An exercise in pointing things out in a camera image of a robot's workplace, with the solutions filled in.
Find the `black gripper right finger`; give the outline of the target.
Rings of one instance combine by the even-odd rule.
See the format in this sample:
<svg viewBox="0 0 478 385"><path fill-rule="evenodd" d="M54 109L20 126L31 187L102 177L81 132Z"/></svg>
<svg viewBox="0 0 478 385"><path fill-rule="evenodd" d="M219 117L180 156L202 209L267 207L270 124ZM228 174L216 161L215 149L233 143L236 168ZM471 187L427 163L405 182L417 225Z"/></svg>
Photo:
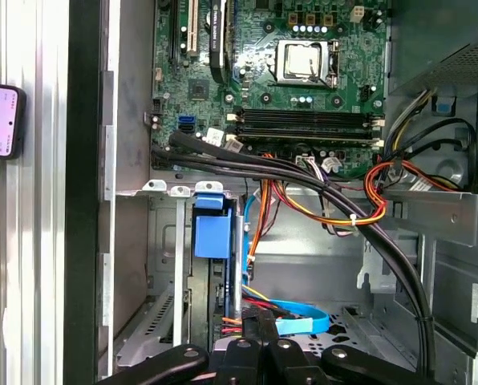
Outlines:
<svg viewBox="0 0 478 385"><path fill-rule="evenodd" d="M269 384L435 384L434 379L347 345L325 349L310 360L292 339L277 332L271 310L261 311Z"/></svg>

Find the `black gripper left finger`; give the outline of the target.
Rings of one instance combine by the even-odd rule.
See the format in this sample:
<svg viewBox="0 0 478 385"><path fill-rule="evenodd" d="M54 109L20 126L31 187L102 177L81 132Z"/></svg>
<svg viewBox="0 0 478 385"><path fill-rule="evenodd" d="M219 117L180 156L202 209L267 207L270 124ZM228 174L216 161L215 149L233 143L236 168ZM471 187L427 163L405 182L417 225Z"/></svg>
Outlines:
<svg viewBox="0 0 478 385"><path fill-rule="evenodd" d="M266 310L243 310L240 337L209 353L194 344L172 347L98 384L257 384L261 366L261 333Z"/></svg>

